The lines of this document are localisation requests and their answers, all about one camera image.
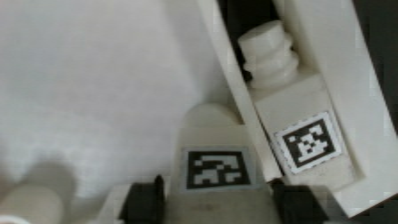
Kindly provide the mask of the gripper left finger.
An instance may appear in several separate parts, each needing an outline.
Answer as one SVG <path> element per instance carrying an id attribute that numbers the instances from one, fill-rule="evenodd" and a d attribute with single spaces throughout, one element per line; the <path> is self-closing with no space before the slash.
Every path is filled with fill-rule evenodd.
<path id="1" fill-rule="evenodd" d="M 112 188 L 94 224 L 164 224 L 165 182 L 135 182 Z"/>

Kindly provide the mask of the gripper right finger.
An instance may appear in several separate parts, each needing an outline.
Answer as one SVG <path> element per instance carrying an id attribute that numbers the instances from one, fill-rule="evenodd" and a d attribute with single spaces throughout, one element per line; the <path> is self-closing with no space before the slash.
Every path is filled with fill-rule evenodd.
<path id="1" fill-rule="evenodd" d="M 281 179 L 270 183 L 272 198 L 283 224 L 343 224 L 347 215 L 322 186 L 288 185 Z"/>

